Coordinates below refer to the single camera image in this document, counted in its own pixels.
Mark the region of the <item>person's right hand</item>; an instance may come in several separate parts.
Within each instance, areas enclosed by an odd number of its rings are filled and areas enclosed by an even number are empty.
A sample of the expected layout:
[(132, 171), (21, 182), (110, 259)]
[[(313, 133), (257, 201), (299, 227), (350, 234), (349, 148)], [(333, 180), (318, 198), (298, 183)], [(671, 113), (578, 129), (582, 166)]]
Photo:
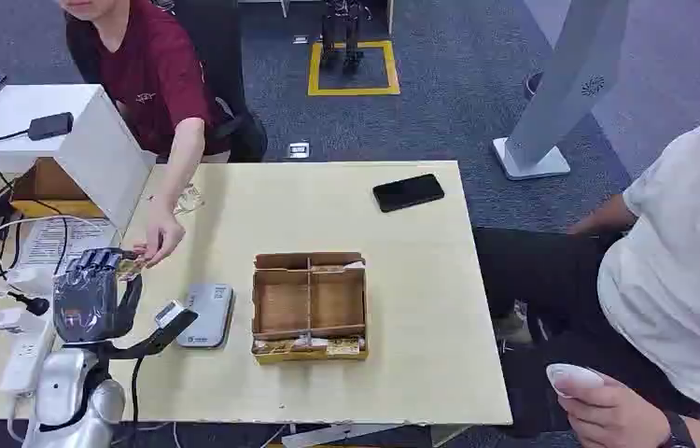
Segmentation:
[(147, 210), (145, 241), (133, 245), (133, 252), (151, 268), (169, 257), (182, 241), (185, 229), (168, 203), (153, 200)]

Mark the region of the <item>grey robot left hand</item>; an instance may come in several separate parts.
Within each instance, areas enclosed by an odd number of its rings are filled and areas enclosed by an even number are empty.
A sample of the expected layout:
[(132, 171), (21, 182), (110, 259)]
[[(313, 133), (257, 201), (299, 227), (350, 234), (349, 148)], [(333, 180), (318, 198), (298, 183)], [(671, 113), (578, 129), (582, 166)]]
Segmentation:
[(118, 247), (87, 249), (54, 280), (52, 321), (65, 343), (127, 334), (141, 298), (144, 261)]

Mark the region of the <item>person's hand with watch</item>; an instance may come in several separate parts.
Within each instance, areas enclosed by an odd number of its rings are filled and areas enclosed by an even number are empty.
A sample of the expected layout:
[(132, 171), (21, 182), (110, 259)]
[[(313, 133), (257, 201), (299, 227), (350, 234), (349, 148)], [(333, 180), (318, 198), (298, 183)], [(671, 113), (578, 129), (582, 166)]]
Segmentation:
[(669, 439), (664, 413), (618, 380), (586, 387), (564, 375), (556, 380), (560, 406), (584, 447), (659, 447)]

